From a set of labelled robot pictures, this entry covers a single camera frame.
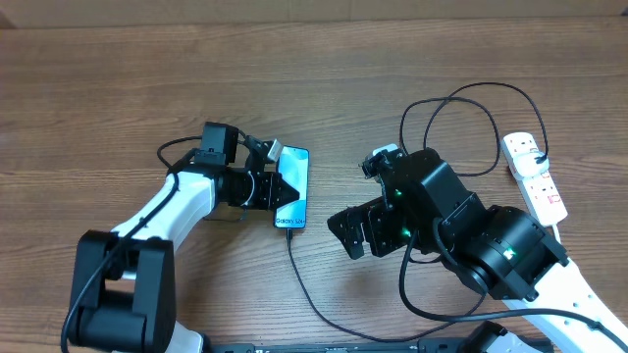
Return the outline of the blue Galaxy S24+ smartphone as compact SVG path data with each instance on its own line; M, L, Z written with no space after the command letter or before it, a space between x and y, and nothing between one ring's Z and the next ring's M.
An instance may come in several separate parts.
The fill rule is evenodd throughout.
M305 228L308 175L310 153L305 148L285 146L277 165L277 171L282 175L298 197L291 194L290 202L275 211L274 226L277 228Z

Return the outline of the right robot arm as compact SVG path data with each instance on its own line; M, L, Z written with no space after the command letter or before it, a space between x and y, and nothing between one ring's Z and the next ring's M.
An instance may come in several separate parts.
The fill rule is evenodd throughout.
M485 207L433 149L385 147L362 164L380 197L331 216L328 227L351 259L368 244L376 257L404 249L398 291L413 314L444 323L524 317L562 351L627 349L627 328L603 305L566 249L530 214ZM469 289L508 303L506 311L440 315L414 306L405 278L413 250L436 253Z

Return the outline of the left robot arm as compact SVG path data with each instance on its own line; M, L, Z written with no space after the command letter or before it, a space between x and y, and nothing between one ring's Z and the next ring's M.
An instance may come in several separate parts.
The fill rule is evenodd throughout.
M78 241L62 351L211 351L177 320L175 255L192 229L221 204L271 211L276 228L305 227L308 150L213 122L195 139L140 211Z

